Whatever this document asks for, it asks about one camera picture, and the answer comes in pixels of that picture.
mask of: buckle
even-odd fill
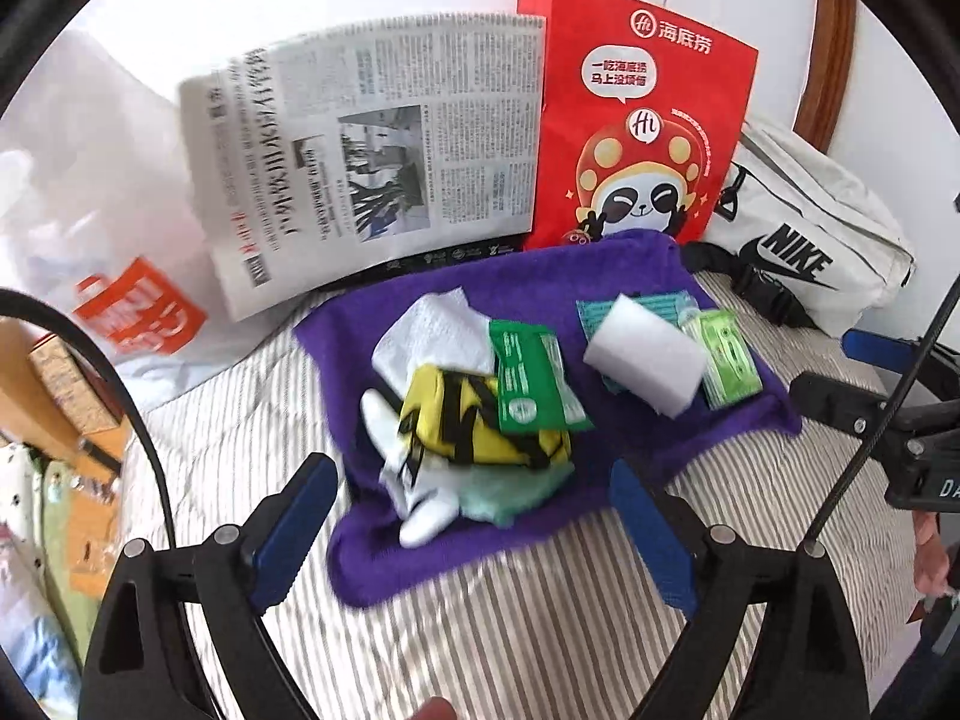
[[[750,292],[757,282],[764,282],[763,275],[752,265],[745,265],[740,274],[736,279],[731,280],[731,289],[733,294],[737,295],[738,298],[743,298],[750,302],[750,298],[747,298],[747,292]]]
[[[752,265],[745,266],[731,288],[777,327],[786,324],[798,307],[803,308],[794,293]]]
[[[784,325],[790,319],[797,306],[802,307],[797,295],[794,295],[788,288],[779,282],[772,281],[771,285],[776,286],[776,295],[770,304],[770,322],[777,327]]]

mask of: green fabric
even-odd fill
[[[517,514],[536,509],[572,473],[573,463],[554,463],[539,471],[471,466],[469,480],[458,493],[460,513],[469,519],[493,522],[498,528],[509,528]]]
[[[61,494],[51,495],[54,475],[59,474]],[[43,478],[43,550],[46,553],[47,600],[64,628],[70,649],[83,665],[100,602],[70,589],[70,566],[66,565],[66,529],[70,515],[70,466],[51,461]]]

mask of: white nike bag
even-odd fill
[[[862,181],[794,132],[752,118],[704,233],[781,282],[839,338],[889,304],[913,272],[913,247]]]
[[[141,410],[290,311],[230,320],[192,191],[176,106],[83,34],[56,39],[0,119],[0,283],[83,325]]]

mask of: wooden headboard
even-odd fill
[[[847,91],[856,34],[856,0],[817,0],[810,69],[793,131],[827,152]]]

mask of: white tissue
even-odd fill
[[[429,293],[383,334],[371,364],[400,397],[421,365],[493,375],[489,328],[490,318],[469,307],[462,289]]]
[[[626,295],[593,334],[584,362],[625,386],[656,412],[687,410],[707,370],[707,351]]]

